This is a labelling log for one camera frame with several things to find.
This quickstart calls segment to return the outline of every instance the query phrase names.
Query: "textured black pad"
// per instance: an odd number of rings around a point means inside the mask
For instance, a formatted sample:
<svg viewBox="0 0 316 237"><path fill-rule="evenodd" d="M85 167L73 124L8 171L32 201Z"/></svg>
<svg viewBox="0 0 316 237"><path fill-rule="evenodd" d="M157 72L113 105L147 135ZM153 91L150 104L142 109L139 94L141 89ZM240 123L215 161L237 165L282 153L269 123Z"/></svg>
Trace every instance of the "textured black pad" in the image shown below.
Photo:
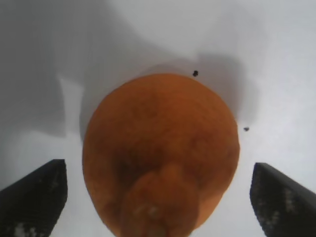
<svg viewBox="0 0 316 237"><path fill-rule="evenodd" d="M67 200L65 161L54 159L0 192L0 237L48 237Z"/></svg>
<svg viewBox="0 0 316 237"><path fill-rule="evenodd" d="M316 195L266 163L256 163L250 189L267 237L316 237Z"/></svg>

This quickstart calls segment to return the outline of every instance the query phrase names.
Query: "white background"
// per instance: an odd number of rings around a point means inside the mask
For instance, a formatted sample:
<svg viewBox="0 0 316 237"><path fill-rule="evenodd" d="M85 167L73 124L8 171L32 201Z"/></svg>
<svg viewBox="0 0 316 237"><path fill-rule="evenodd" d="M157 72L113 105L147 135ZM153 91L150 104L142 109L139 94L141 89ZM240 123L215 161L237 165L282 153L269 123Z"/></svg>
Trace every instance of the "white background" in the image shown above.
<svg viewBox="0 0 316 237"><path fill-rule="evenodd" d="M234 112L241 154L193 236L263 237L255 162L316 191L315 11L314 0L0 0L0 189L64 158L69 197L52 236L111 236L81 171L92 112L133 77L198 70Z"/></svg>

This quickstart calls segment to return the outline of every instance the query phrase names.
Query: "black dot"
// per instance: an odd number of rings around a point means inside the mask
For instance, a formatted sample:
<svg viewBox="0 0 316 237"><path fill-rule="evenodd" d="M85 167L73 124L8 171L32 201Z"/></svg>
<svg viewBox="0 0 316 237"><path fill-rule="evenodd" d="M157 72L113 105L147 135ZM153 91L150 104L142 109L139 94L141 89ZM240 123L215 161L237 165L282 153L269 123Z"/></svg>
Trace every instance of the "black dot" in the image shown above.
<svg viewBox="0 0 316 237"><path fill-rule="evenodd" d="M195 70L195 71L193 72L193 77L197 77L197 76L198 76L198 71Z"/></svg>

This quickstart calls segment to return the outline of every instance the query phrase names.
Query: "dark speck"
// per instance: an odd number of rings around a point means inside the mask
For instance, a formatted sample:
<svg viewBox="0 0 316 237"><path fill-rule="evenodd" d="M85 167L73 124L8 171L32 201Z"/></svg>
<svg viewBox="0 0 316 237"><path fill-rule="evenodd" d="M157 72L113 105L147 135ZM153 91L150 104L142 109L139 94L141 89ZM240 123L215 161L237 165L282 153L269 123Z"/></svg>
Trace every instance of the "dark speck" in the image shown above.
<svg viewBox="0 0 316 237"><path fill-rule="evenodd" d="M197 76L198 76L198 71L195 70L195 71L193 72L193 77L197 77Z"/></svg>

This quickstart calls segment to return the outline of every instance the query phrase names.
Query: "white surface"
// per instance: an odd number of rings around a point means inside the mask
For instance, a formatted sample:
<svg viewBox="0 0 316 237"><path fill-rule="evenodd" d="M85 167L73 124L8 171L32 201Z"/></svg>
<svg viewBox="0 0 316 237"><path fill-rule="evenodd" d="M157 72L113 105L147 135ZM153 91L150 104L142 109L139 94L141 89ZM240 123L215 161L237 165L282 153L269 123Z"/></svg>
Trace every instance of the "white surface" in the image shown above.
<svg viewBox="0 0 316 237"><path fill-rule="evenodd" d="M91 113L135 76L198 70L235 113L242 150L193 236L263 237L248 198L256 161L316 191L315 9L314 0L0 0L0 189L64 158L69 197L52 236L111 236L81 173Z"/></svg>

